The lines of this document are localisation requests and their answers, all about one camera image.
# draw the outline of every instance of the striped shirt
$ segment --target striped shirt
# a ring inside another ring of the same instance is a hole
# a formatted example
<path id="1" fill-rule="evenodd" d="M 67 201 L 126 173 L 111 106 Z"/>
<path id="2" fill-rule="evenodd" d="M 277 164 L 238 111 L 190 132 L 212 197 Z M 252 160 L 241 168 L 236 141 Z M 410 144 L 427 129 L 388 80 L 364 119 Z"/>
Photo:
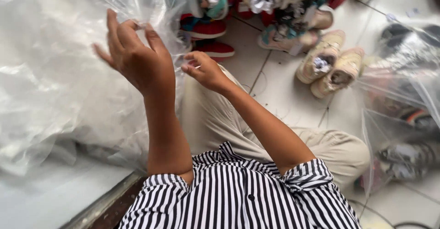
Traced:
<path id="1" fill-rule="evenodd" d="M 320 159 L 281 176 L 225 142 L 194 156 L 193 169 L 191 186 L 174 174 L 149 177 L 119 228 L 361 228 Z"/>

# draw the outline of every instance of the person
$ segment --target person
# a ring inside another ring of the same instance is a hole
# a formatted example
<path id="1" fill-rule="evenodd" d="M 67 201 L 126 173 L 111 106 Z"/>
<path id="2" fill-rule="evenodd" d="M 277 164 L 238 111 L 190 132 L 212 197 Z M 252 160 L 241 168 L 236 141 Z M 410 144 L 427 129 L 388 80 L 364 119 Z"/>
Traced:
<path id="1" fill-rule="evenodd" d="M 173 62 L 151 25 L 151 49 L 110 9 L 107 26 L 110 53 L 95 51 L 143 95 L 150 131 L 149 177 L 120 228 L 361 228 L 339 189 L 368 166 L 359 139 L 288 127 L 202 52 L 184 57 L 180 122 Z"/>

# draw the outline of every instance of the clear plastic bag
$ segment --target clear plastic bag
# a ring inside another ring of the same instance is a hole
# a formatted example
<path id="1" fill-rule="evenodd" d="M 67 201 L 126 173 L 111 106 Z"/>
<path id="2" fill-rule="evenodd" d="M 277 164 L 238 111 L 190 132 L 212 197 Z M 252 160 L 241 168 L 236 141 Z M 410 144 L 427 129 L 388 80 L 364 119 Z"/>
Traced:
<path id="1" fill-rule="evenodd" d="M 49 154 L 72 164 L 80 145 L 100 159 L 144 170 L 143 98 L 90 44 L 106 46 L 107 7 L 120 21 L 151 23 L 173 57 L 178 105 L 186 46 L 177 33 L 184 5 L 185 0 L 1 0 L 0 169 L 23 175 Z"/>
<path id="2" fill-rule="evenodd" d="M 354 84 L 371 169 L 366 194 L 440 165 L 440 27 L 392 23 Z"/>

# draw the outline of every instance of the beige pants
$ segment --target beige pants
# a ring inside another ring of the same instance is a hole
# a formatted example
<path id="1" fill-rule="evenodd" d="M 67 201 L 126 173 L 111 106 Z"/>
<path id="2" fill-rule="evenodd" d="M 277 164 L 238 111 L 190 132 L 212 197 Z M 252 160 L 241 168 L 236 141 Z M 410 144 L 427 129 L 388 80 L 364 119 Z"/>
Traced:
<path id="1" fill-rule="evenodd" d="M 232 74 L 221 68 L 229 79 L 241 86 Z M 189 76 L 185 80 L 181 124 L 193 155 L 217 151 L 220 144 L 229 141 L 235 153 L 246 159 L 272 161 L 232 104 Z M 335 130 L 290 128 L 326 163 L 340 189 L 353 183 L 369 166 L 370 152 L 365 143 L 354 136 Z"/>

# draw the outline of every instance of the shoe tag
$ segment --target shoe tag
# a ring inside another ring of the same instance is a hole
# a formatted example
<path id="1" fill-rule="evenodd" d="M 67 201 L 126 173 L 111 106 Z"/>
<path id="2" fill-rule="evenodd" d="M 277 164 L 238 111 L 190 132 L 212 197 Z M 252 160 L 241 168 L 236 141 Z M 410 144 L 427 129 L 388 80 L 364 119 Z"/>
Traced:
<path id="1" fill-rule="evenodd" d="M 239 13 L 241 12 L 249 12 L 249 7 L 243 1 L 239 3 Z"/>
<path id="2" fill-rule="evenodd" d="M 304 44 L 300 43 L 300 41 L 297 41 L 289 50 L 289 55 L 296 56 L 301 51 Z"/>
<path id="3" fill-rule="evenodd" d="M 309 7 L 303 16 L 303 22 L 310 23 L 311 20 L 313 19 L 313 16 L 315 15 L 315 11 L 316 11 L 316 5 Z"/>

